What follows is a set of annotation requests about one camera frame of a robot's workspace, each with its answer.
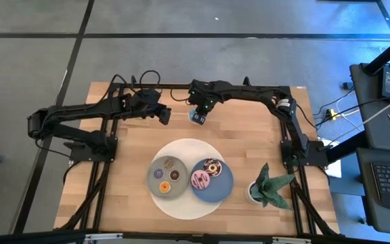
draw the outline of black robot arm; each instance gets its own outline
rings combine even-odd
[[[269,112],[285,122],[291,137],[292,150],[295,155],[306,157],[309,150],[308,137],[302,133],[296,117],[297,103],[286,93],[288,87],[252,86],[248,77],[243,85],[232,85],[227,81],[197,81],[193,80],[189,88],[188,103],[196,105],[191,120],[198,124],[205,122],[205,117],[213,110],[216,103],[224,103],[230,99],[261,102]]]
[[[73,161],[108,161],[115,155],[116,138],[106,136],[104,131],[84,131],[62,125],[61,122],[78,119],[130,119],[158,117],[166,125],[171,109],[158,103],[160,94],[153,90],[140,90],[135,94],[103,98],[95,104],[73,106],[50,106],[28,117],[28,135],[36,140],[58,137],[74,142],[64,145],[72,149]]]

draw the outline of wooden tabletop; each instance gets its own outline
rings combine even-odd
[[[97,102],[108,83],[91,84],[87,103]],[[313,122],[307,90],[292,87],[292,96]],[[178,98],[187,98],[187,90],[173,90]],[[268,162],[271,177],[286,174],[282,166],[279,141],[280,122],[257,102],[230,100],[217,104],[203,126],[188,121],[191,106],[171,99],[164,89],[160,103],[172,108],[168,125],[153,119],[128,119],[118,122],[119,138],[116,159],[111,164],[100,230],[116,232],[176,232],[242,235],[295,235],[292,210],[252,205],[244,198],[245,187],[255,180],[261,167]],[[311,140],[316,131],[298,112],[300,126]],[[100,128],[101,119],[81,121],[80,128]],[[234,175],[231,195],[218,209],[195,220],[177,220],[163,213],[154,204],[146,186],[146,172],[155,154],[166,144],[181,138],[196,138],[215,147]],[[80,163],[67,176],[55,227],[65,224],[85,198],[91,162]],[[316,167],[306,167],[311,202],[318,213],[335,231],[339,231],[326,176]],[[279,193],[291,206],[289,186]],[[303,228],[308,232],[302,203]],[[92,225],[95,203],[88,226]]]

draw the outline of pink frosting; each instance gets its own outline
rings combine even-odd
[[[210,176],[204,170],[197,170],[190,177],[190,183],[198,190],[206,189],[210,184]]]

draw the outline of donut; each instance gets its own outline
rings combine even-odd
[[[173,171],[169,172],[169,178],[172,181],[178,181],[178,179],[180,178],[180,173],[174,169]]]
[[[163,172],[163,169],[156,169],[156,170],[154,170],[153,174],[154,174],[154,177],[156,179],[162,179],[163,176],[165,175],[165,173]]]
[[[222,164],[218,159],[206,159],[202,168],[210,177],[216,177],[222,171]]]
[[[210,184],[210,176],[204,170],[197,170],[190,177],[190,183],[194,188],[204,190]]]
[[[159,191],[161,193],[168,193],[170,189],[171,189],[171,185],[169,184],[169,182],[162,182],[159,185]]]
[[[163,167],[165,167],[165,169],[172,170],[172,169],[174,168],[174,160],[172,160],[172,159],[167,159],[167,160],[163,163]]]

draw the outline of blue plate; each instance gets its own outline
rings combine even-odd
[[[196,170],[202,170],[205,161],[206,159],[198,162],[192,169],[190,175]],[[216,203],[224,200],[231,194],[234,184],[233,173],[223,161],[221,161],[221,165],[222,172],[216,177],[210,177],[210,184],[206,189],[198,190],[191,185],[192,190],[199,199],[209,203]]]

